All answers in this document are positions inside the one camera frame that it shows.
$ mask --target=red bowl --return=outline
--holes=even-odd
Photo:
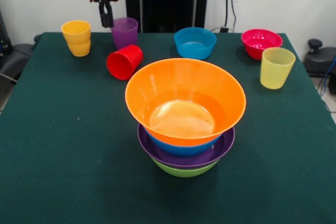
[[[241,39],[248,55],[256,60],[261,60],[265,49],[282,45],[282,38],[278,34],[264,29],[248,30]]]

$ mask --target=white wall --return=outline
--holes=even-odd
[[[317,37],[336,46],[336,0],[234,0],[236,31],[260,27],[285,32],[297,53],[307,51],[307,40]],[[125,0],[112,4],[115,18],[126,16]],[[109,31],[100,24],[98,4],[87,0],[0,0],[7,30],[14,44],[32,42],[36,34],[60,31],[72,19],[85,19],[93,31]],[[208,0],[206,27],[224,24],[225,0]],[[229,25],[232,25],[230,14]]]
[[[286,33],[300,57],[307,41],[319,38],[325,46],[336,46],[336,0],[234,0],[236,32],[265,28]],[[230,15],[228,26],[233,25]],[[206,27],[224,25],[225,0],[208,0]]]
[[[101,26],[98,3],[88,0],[0,0],[0,9],[13,44],[32,43],[45,31],[60,31],[63,23],[84,19],[92,31],[109,31]],[[125,0],[112,3],[115,18],[126,16]]]

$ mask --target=yellow cup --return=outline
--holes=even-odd
[[[279,47],[271,47],[262,53],[260,82],[268,89],[280,89],[286,82],[295,62],[295,55]]]
[[[91,47],[91,25],[83,20],[73,20],[62,25],[62,33],[71,53],[76,57],[89,54]]]

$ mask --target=red cup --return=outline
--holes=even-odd
[[[106,61],[107,69],[119,80],[129,80],[143,60],[140,47],[129,45],[111,53]]]

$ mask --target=purple bowl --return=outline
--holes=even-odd
[[[194,157],[176,157],[161,150],[141,124],[138,126],[138,139],[147,154],[158,162],[178,169],[196,169],[221,159],[231,149],[235,141],[235,129],[224,132],[211,148]]]

